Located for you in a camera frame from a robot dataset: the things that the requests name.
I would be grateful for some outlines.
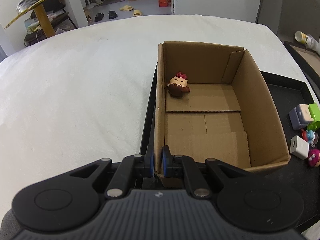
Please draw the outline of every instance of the white mattress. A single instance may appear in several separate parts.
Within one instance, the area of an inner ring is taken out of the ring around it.
[[[306,82],[267,27],[209,16],[104,22],[23,49],[0,63],[0,220],[29,184],[139,152],[164,41],[243,46],[260,70]]]

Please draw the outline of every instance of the black slipper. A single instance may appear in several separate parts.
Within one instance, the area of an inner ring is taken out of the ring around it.
[[[110,12],[109,12],[109,19],[110,19],[110,20],[112,20],[112,19],[114,19],[114,18],[117,18],[117,17],[118,17],[118,15],[116,14],[115,11],[110,11]]]
[[[103,13],[97,13],[96,17],[94,18],[94,22],[99,22],[104,17]]]

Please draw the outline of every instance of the bed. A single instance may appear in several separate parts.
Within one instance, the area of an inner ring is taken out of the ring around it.
[[[307,82],[267,27],[210,16],[103,22],[25,48],[0,63],[0,219],[29,184],[139,152],[164,41],[243,46],[260,70]]]

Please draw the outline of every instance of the black chair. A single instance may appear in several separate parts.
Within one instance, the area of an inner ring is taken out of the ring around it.
[[[68,20],[71,22],[71,24],[74,26],[75,29],[77,29],[77,26],[73,23],[73,21],[71,20],[70,16],[69,16],[69,13],[65,11],[65,2],[64,0],[45,0],[43,3],[43,6],[44,6],[44,10],[46,12],[57,12],[59,10],[63,10],[64,13],[59,15],[57,18],[55,18],[52,22],[51,22],[51,25],[53,28],[57,27],[59,24],[61,24],[62,22],[64,22],[65,20]],[[36,14],[34,11],[32,11],[31,13],[31,16],[30,16],[31,19],[34,19],[36,18]],[[27,34],[25,39],[24,39],[24,42],[25,42],[25,45],[26,46],[30,46],[32,44],[35,44],[39,41],[42,41],[46,39],[46,36],[43,32],[43,30],[39,30],[39,31],[35,31],[31,34]]]

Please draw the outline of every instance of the chair leg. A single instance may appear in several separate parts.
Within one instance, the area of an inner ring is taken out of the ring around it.
[[[77,29],[77,26],[73,23],[73,21],[71,20],[70,16],[68,16],[68,19],[70,20],[70,22],[72,23],[72,25]]]

